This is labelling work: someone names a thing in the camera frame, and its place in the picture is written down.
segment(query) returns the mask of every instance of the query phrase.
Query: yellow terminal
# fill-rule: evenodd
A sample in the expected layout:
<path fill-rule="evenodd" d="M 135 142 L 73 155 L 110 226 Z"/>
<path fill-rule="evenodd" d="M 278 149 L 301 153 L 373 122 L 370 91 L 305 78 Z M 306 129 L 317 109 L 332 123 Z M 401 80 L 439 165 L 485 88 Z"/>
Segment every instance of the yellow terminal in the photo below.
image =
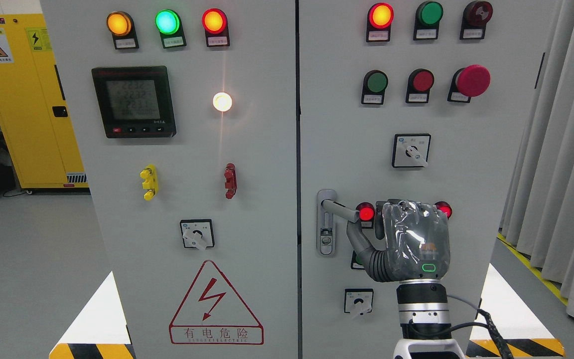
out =
<path fill-rule="evenodd" d="M 149 164 L 148 166 L 141 171 L 139 174 L 141 178 L 144 179 L 142 185 L 143 189 L 147 190 L 145 194 L 143 194 L 143 198 L 145 200 L 152 200 L 154 196 L 159 192 L 159 181 L 156 176 L 156 166 L 153 164 Z"/>

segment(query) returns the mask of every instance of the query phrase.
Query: yellow cabinet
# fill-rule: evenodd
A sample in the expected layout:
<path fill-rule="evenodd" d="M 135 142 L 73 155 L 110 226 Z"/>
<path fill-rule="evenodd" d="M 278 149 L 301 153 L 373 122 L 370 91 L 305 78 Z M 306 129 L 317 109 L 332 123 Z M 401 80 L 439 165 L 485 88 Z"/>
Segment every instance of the yellow cabinet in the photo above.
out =
<path fill-rule="evenodd" d="M 22 188 L 87 187 L 42 14 L 0 15 L 0 126 Z"/>

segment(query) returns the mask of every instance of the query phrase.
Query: gray floor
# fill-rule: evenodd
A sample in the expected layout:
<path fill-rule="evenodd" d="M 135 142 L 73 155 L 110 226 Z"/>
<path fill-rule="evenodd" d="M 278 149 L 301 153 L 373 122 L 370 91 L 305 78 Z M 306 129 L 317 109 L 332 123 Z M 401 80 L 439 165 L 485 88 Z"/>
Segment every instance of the gray floor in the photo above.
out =
<path fill-rule="evenodd" d="M 501 243 L 493 265 L 574 359 L 574 321 Z M 89 196 L 0 200 L 0 359 L 47 359 L 109 273 Z"/>

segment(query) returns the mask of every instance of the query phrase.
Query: green indicator light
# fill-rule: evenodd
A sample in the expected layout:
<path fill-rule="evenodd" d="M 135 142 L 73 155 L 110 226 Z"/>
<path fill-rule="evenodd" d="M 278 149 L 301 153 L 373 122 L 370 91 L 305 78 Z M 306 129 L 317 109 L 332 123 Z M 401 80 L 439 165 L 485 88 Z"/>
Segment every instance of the green indicator light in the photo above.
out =
<path fill-rule="evenodd" d="M 174 34 L 174 32 L 178 31 L 178 27 L 180 27 L 178 15 L 169 9 L 159 11 L 159 13 L 156 14 L 154 22 L 156 22 L 156 27 L 159 28 L 161 34 L 164 35 Z"/>
<path fill-rule="evenodd" d="M 387 76 L 384 73 L 376 72 L 369 76 L 367 88 L 372 92 L 378 93 L 387 88 L 387 82 Z"/>
<path fill-rule="evenodd" d="M 422 264 L 422 270 L 424 270 L 428 273 L 433 273 L 433 272 L 435 272 L 435 264 L 430 264 L 430 263 Z"/>
<path fill-rule="evenodd" d="M 419 20 L 424 26 L 433 26 L 442 19 L 444 9 L 439 2 L 428 1 L 424 3 L 420 11 Z"/>

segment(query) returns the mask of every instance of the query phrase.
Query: white indicator light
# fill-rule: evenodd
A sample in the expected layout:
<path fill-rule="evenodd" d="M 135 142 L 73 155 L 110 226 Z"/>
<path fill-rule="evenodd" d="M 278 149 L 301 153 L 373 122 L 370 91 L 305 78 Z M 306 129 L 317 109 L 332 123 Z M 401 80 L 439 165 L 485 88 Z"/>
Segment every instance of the white indicator light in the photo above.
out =
<path fill-rule="evenodd" d="M 214 108 L 218 111 L 226 112 L 232 108 L 232 96 L 225 92 L 219 92 L 214 95 L 212 104 L 214 104 Z"/>

